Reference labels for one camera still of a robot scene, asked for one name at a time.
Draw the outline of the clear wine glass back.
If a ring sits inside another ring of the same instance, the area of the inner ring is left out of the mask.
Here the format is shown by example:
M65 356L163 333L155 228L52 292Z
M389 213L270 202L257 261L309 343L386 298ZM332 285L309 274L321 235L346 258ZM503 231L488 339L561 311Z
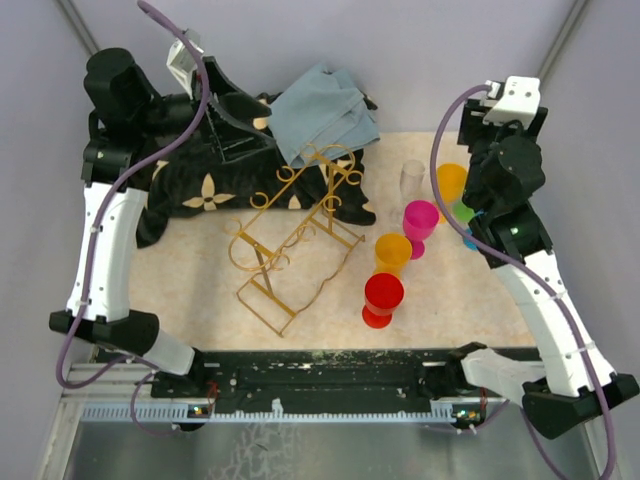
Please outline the clear wine glass back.
M421 161L410 159L403 164L399 178L398 196L391 214L395 224L401 223L407 204L421 197L424 176L425 166Z

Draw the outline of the green wine glass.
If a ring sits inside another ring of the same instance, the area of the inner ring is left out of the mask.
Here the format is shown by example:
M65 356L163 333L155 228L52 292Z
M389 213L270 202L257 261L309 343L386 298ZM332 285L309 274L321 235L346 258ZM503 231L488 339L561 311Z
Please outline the green wine glass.
M460 224L468 224L475 216L474 210L466 206L461 200L452 205L452 213Z

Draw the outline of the magenta wine glass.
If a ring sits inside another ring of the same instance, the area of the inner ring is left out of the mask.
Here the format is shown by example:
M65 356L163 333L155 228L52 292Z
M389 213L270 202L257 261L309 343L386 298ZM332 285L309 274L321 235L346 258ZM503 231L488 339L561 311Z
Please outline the magenta wine glass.
M439 220L439 210L429 201L414 200L406 205L402 227L412 247L411 260L417 260L424 255L424 242L432 235Z

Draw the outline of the blue wine glass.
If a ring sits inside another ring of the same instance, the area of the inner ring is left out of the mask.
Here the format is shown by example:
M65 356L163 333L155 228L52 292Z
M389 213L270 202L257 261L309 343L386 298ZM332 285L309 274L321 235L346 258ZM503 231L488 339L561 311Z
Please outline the blue wine glass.
M466 228L463 243L471 251L478 251L478 243L482 243L482 241L475 236L471 228Z

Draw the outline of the orange yellow wine glass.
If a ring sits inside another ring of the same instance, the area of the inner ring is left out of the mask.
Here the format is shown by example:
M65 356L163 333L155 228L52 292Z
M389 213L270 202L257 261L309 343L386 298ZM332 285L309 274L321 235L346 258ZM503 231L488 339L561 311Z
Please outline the orange yellow wine glass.
M387 233L380 236L374 247L375 272L400 278L412 253L411 243L404 235Z

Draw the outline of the red wine glass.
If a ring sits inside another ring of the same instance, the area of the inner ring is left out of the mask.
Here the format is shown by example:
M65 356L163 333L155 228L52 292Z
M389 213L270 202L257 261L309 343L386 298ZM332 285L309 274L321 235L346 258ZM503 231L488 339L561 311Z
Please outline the red wine glass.
M404 294L401 280L393 274L381 272L372 275L364 287L362 318L365 324L374 329L387 327L394 311L404 300Z

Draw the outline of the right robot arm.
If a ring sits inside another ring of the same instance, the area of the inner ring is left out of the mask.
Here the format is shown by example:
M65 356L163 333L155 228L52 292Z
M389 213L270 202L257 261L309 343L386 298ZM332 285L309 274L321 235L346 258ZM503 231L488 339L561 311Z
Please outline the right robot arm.
M485 259L509 291L541 359L534 367L471 343L452 354L448 387L461 396L487 388L523 408L547 439L601 415L595 390L609 408L635 397L631 374L617 372L591 339L559 273L552 242L529 199L545 182L537 135L548 113L530 126L488 124L488 107L466 101L458 135L471 155L463 202L473 209L475 239L500 252Z

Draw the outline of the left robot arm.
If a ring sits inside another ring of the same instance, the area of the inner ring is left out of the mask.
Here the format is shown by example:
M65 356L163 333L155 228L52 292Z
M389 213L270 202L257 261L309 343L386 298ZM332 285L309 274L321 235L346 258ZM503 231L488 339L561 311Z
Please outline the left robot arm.
M175 214L202 212L207 203L246 205L281 161L257 126L271 112L271 95L241 90L211 56L187 83L185 93L159 94L123 48L88 60L83 240L70 297L49 327L173 375L174 387L194 397L208 384L202 355L164 332L157 315L131 307L133 252L155 243Z

